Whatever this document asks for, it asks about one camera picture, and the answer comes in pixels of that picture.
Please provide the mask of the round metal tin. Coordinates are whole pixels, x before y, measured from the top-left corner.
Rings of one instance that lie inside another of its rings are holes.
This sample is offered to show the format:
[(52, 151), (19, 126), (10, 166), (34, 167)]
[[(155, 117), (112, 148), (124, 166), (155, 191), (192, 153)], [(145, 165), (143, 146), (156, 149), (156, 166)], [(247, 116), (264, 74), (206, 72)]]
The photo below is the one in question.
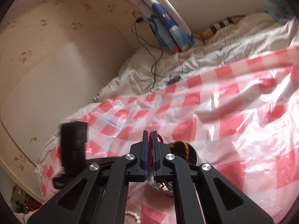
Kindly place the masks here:
[(154, 139), (152, 170), (147, 182), (156, 191), (172, 197), (183, 187), (193, 187), (190, 168), (197, 168), (198, 162), (198, 154), (190, 144), (183, 141), (165, 144)]

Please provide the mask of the white striped duvet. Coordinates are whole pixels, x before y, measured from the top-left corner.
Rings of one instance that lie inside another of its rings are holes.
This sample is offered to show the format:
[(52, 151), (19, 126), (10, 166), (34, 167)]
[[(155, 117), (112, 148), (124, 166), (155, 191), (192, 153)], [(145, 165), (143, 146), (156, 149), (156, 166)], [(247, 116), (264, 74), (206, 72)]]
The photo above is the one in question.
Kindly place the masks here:
[(202, 43), (197, 40), (187, 51), (170, 54), (156, 48), (140, 48), (120, 68), (93, 102), (122, 95), (143, 95), (167, 86), (169, 81), (186, 79), (257, 54), (298, 45), (298, 20), (280, 24), (267, 13), (251, 14), (238, 24), (219, 30)]

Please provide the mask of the left whale curtain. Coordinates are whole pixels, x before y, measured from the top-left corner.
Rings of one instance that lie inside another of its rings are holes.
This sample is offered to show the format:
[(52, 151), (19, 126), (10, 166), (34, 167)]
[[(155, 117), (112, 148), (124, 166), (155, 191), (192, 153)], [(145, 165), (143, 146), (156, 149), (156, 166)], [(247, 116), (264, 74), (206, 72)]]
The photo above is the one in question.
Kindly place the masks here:
[(186, 32), (157, 0), (142, 0), (137, 4), (158, 44), (171, 53), (183, 52), (195, 43), (191, 32)]

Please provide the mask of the striped pillow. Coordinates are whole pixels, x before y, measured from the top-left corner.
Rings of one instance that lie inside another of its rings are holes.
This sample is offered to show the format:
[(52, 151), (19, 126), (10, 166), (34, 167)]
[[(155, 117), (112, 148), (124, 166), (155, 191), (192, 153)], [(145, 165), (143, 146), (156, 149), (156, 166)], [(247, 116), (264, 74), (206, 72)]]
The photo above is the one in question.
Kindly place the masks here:
[(214, 25), (208, 27), (203, 32), (193, 33), (193, 37), (201, 40), (203, 43), (211, 37), (213, 37), (219, 30), (231, 24), (237, 24), (245, 15), (236, 15), (232, 17), (226, 17), (224, 20), (215, 23)]

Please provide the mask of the wall charger plug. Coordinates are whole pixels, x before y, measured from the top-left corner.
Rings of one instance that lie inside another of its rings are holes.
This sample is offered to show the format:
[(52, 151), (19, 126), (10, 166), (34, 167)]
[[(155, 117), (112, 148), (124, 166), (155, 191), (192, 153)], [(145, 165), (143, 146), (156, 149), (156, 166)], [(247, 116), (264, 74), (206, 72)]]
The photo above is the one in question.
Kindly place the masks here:
[(143, 17), (139, 17), (139, 18), (137, 18), (137, 19), (135, 20), (135, 23), (139, 24), (139, 23), (141, 23), (143, 20), (144, 20)]

